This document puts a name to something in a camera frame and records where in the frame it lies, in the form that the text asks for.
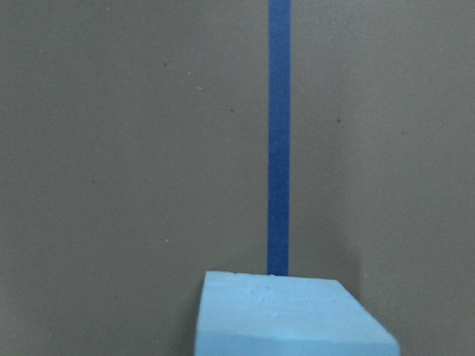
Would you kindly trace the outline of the light blue foam block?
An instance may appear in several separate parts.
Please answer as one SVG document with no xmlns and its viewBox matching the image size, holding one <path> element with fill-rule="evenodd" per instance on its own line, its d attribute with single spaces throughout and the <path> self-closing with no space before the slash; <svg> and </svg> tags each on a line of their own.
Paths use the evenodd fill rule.
<svg viewBox="0 0 475 356">
<path fill-rule="evenodd" d="M 400 355 L 337 280 L 207 271 L 195 355 Z"/>
</svg>

